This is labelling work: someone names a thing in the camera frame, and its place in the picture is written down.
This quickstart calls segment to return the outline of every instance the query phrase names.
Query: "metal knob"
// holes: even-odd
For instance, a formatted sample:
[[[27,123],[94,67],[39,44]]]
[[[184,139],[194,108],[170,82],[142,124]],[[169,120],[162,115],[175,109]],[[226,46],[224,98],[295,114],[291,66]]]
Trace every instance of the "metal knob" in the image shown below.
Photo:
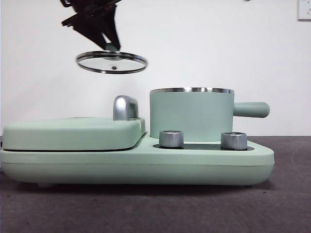
[[[222,133],[221,147],[229,150],[247,149],[247,135],[239,132]]]
[[[176,130],[164,130],[160,132],[159,145],[161,147],[183,147],[184,146],[184,134],[181,131]]]

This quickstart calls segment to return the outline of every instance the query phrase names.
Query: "chrome handle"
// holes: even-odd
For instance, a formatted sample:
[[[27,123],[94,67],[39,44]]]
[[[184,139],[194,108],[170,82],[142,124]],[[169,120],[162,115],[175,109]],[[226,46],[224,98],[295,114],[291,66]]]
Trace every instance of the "chrome handle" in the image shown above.
[[[129,96],[117,96],[113,102],[113,120],[130,120],[138,117],[138,102]]]

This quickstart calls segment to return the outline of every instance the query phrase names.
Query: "saucepan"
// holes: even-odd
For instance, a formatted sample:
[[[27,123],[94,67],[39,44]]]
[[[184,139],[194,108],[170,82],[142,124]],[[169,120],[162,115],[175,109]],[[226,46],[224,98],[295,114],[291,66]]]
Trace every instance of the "saucepan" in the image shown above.
[[[190,142],[220,141],[232,131],[233,116],[261,117],[270,113],[264,102],[234,102],[234,91],[223,88],[178,87],[150,92],[150,136],[178,130]]]

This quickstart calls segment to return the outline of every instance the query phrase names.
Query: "pot handle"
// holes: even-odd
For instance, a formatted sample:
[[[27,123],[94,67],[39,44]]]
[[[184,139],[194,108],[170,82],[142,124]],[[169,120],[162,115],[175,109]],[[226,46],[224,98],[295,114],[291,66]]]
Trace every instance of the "pot handle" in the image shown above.
[[[233,115],[236,117],[264,118],[270,113],[270,107],[264,102],[234,103]]]

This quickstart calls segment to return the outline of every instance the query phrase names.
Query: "gray carpet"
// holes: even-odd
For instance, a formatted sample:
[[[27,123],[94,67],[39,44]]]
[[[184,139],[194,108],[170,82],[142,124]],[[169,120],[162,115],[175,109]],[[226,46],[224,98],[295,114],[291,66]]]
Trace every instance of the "gray carpet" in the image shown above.
[[[311,137],[249,137],[275,151],[254,186],[58,185],[1,172],[1,232],[311,232]]]

